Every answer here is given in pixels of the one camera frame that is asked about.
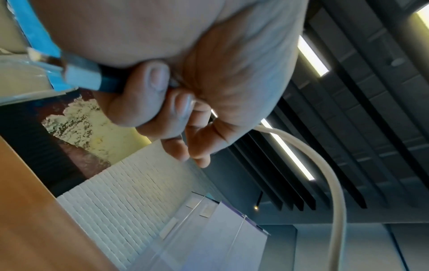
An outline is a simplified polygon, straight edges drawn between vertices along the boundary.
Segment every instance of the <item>ceiling light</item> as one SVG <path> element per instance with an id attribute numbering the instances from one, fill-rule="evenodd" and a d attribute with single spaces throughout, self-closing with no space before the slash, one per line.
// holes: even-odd
<path id="1" fill-rule="evenodd" d="M 266 119 L 261 120 L 261 123 L 263 126 L 272 129 L 271 125 L 268 123 L 268 121 Z M 302 173 L 307 177 L 307 179 L 309 181 L 315 180 L 313 175 L 311 175 L 311 173 L 308 171 L 308 169 L 303 165 L 303 163 L 298 159 L 298 157 L 296 157 L 294 152 L 289 148 L 288 145 L 286 145 L 286 143 L 283 141 L 283 139 L 281 139 L 280 136 L 278 136 L 274 133 L 271 133 L 271 135 L 277 141 L 277 143 L 280 145 L 280 147 L 282 147 L 282 149 L 286 152 L 286 154 L 292 159 L 292 161 L 297 165 L 297 167 L 302 171 Z"/>
<path id="2" fill-rule="evenodd" d="M 426 5 L 417 11 L 417 15 L 420 17 L 426 27 L 429 28 L 429 5 Z"/>
<path id="3" fill-rule="evenodd" d="M 329 72 L 328 68 L 323 64 L 323 62 L 320 60 L 320 58 L 316 55 L 316 53 L 302 36 L 299 36 L 298 49 L 313 66 L 313 68 L 316 70 L 320 77 Z"/>

